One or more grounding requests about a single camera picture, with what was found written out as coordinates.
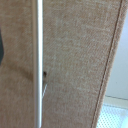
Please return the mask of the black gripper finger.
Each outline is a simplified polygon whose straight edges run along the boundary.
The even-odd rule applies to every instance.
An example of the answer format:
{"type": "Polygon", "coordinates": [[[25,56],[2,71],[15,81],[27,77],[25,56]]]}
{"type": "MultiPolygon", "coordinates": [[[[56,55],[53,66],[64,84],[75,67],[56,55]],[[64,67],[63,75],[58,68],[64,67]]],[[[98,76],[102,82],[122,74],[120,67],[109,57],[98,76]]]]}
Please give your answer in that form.
{"type": "Polygon", "coordinates": [[[2,34],[0,29],[0,65],[2,63],[3,56],[4,56],[4,48],[3,48],[2,34]]]}

